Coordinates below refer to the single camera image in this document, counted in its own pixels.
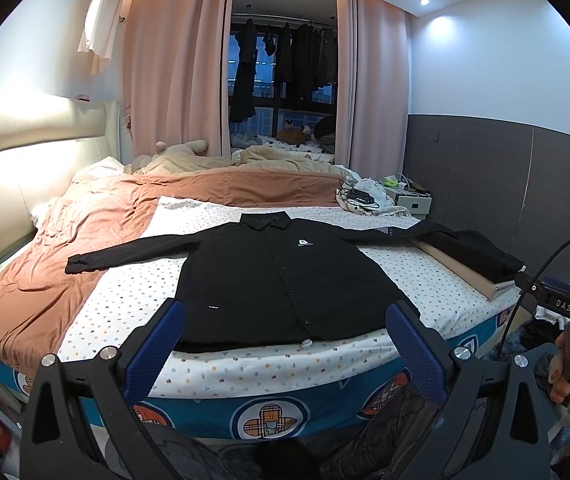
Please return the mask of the orange-brown blanket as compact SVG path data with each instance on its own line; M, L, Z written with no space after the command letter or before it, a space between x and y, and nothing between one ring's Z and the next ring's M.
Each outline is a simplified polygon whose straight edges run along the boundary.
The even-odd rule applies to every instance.
M44 218L26 252L0 272L0 361L35 375L101 275L68 275L67 259L135 240L160 197L225 206L332 206L339 174L274 169L212 169L178 176L76 178Z

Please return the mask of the black button-up shirt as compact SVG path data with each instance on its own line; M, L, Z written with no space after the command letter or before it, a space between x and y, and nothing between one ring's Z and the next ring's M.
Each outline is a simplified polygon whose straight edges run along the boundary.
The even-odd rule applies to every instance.
M334 341L380 330L390 304L407 298L362 247L439 232L452 233L428 220L407 229L350 230L284 211L242 214L193 234L142 237L74 255L65 271L185 256L175 293L185 309L179 352Z

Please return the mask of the white hanging shirt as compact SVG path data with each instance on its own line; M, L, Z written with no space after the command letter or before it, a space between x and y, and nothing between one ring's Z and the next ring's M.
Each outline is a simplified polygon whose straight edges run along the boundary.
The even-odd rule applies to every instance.
M105 70L112 59L120 9L124 0L91 0L78 44L78 52L91 54L91 74Z

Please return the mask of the dark clothes hanging at window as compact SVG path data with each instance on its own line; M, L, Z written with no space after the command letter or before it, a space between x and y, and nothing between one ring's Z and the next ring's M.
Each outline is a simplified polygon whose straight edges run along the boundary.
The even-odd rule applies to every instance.
M261 25L252 18L232 25L227 92L233 124L247 122L260 107L326 113L336 106L337 87L335 29Z

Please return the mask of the pink right curtain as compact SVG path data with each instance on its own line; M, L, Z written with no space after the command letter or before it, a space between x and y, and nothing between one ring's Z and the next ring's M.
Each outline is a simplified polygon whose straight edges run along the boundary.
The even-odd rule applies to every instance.
M407 14L384 0L337 0L335 162L381 180L402 170L409 114Z

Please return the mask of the white pillow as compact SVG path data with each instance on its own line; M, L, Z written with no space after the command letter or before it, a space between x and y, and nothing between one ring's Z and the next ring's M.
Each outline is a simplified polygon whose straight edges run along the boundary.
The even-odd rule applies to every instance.
M118 177L124 173L124 169L125 166L119 160L107 156L77 171L70 184L89 184L94 181Z

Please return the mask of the beige flat board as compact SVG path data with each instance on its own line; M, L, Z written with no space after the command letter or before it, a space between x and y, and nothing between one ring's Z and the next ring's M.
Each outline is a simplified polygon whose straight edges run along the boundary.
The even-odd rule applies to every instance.
M427 255L430 255L430 257L435 258L443 264L488 300L493 300L494 298L504 294L504 292L507 292L509 289L515 287L514 281L493 283L489 278L485 278L480 273L468 268L465 264L458 262L454 258L442 252L440 249L432 247L427 243L420 242L418 240L415 242L415 245L423 252L426 252Z

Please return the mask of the beige crumpled duvet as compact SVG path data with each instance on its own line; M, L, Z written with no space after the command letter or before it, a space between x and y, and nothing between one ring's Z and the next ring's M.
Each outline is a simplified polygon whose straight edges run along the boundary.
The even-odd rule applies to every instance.
M230 157L182 153L158 157L140 156L126 167L126 173L171 176L171 174L187 174L223 168L302 171L314 174L337 174L343 178L350 177L347 169L324 160L313 159L308 154L297 154L258 145L245 148Z

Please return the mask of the cream padded headboard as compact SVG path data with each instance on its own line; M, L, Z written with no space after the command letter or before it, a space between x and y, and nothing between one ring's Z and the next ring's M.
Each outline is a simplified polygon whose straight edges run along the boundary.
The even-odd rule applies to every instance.
M81 169L120 155L120 106L0 91L0 263L35 234L31 211Z

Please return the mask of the blue cartoon mattress side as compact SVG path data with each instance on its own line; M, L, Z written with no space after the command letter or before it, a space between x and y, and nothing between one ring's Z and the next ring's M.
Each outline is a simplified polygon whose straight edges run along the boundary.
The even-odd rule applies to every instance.
M378 330L335 344L173 352L133 410L142 422L197 438L292 438L371 419L409 381Z

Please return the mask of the white bedside table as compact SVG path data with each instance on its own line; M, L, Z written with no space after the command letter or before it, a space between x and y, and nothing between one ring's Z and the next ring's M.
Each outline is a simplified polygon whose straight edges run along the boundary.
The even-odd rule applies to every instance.
M386 194L396 206L404 207L413 217L426 219L430 213L432 198L427 193L419 193L396 188L385 188Z

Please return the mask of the beige plush toy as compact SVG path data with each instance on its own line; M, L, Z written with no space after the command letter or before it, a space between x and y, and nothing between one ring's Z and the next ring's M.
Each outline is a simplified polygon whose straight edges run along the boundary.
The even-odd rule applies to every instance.
M182 153L186 155L201 155L208 150L208 142L206 140L193 140L183 144L168 145L166 142L158 141L155 144L155 154L153 157Z

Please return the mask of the pink left curtain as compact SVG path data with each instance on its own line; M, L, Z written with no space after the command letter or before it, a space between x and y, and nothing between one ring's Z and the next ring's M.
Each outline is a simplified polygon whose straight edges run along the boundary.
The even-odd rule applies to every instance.
M132 0L122 84L136 155L192 140L230 154L227 35L232 0Z

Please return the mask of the pink curtain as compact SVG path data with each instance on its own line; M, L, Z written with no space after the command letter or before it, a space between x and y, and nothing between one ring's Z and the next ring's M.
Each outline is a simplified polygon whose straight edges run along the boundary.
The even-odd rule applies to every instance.
M192 140L230 154L227 35L232 0L132 0L122 84L136 155Z
M402 170L409 114L407 14L384 0L337 0L335 162L381 180Z

